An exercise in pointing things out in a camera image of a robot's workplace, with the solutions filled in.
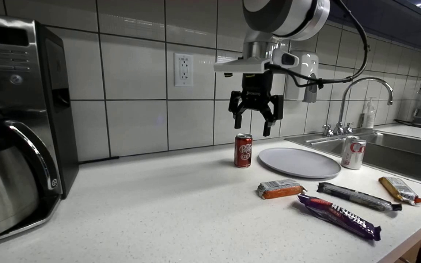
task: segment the electrical outlet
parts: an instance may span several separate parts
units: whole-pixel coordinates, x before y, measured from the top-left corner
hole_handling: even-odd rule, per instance
[[[194,56],[176,55],[176,87],[194,87]]]

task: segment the white countertop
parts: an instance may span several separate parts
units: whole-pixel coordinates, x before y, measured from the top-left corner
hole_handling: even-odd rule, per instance
[[[262,182],[283,180],[258,164],[270,148],[256,142],[254,166],[233,167],[233,147],[180,151],[84,166],[52,223],[0,245],[0,263],[59,262],[379,262],[421,229],[421,205],[397,218],[316,192],[381,226],[368,243],[306,214],[297,196],[261,201]],[[335,185],[391,199],[370,167],[343,170]],[[421,196],[421,185],[408,182]]]

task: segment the stainless steel carafe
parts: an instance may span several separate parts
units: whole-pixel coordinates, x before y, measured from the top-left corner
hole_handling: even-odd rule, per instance
[[[24,123],[0,116],[0,234],[34,214],[44,193],[61,193],[59,188],[44,144]]]

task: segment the sink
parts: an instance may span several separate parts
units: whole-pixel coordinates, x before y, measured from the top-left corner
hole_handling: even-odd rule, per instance
[[[376,131],[354,134],[360,139],[368,141],[365,164],[379,170],[391,172],[421,183],[421,141],[387,135]],[[297,138],[292,142],[311,147],[313,150],[343,155],[343,144],[346,136],[335,138]]]

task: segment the white tile wall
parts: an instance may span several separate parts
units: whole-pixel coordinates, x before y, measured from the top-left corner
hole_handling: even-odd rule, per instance
[[[109,100],[166,100],[166,44],[103,37]]]
[[[166,40],[166,2],[99,0],[100,31]]]
[[[217,0],[167,0],[167,41],[217,46]]]
[[[99,31],[96,0],[6,0],[8,14],[46,25]]]
[[[249,31],[242,0],[6,0],[6,6],[9,15],[39,20],[65,40],[82,161],[233,144],[239,132],[264,139],[258,112],[245,113],[240,131],[233,128],[229,98],[242,91],[242,75],[226,79],[214,72],[215,62],[242,56]],[[387,106],[384,88],[363,82],[349,97],[346,120],[356,125],[369,97],[378,98],[378,125],[410,120],[421,82],[421,50],[369,39],[363,77],[394,85],[395,104]],[[293,43],[292,50],[316,53],[319,75],[330,79],[351,77],[363,62],[357,31],[334,22],[318,37]],[[194,87],[175,85],[177,53],[194,56]],[[335,125],[347,87],[327,85],[316,104],[303,104],[296,100],[305,91],[277,75],[273,94],[289,101],[273,138],[319,134],[327,123]]]
[[[166,101],[109,101],[112,157],[167,151]]]
[[[106,104],[74,101],[72,110],[80,161],[110,158]]]
[[[170,150],[213,145],[214,101],[169,103]]]
[[[72,100],[104,100],[100,43],[97,34],[52,28],[63,39]]]

